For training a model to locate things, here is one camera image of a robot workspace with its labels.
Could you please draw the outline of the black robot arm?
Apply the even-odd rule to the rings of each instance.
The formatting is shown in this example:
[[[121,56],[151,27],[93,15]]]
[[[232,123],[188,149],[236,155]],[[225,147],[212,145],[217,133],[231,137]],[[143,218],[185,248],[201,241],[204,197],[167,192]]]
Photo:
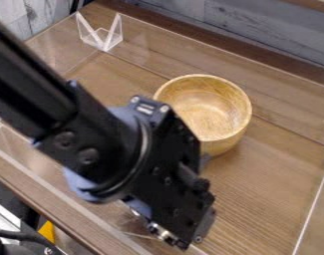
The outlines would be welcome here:
[[[134,96],[106,107],[0,23],[0,118],[65,169],[88,201],[122,201],[151,234],[187,249],[215,222],[200,141],[171,105]]]

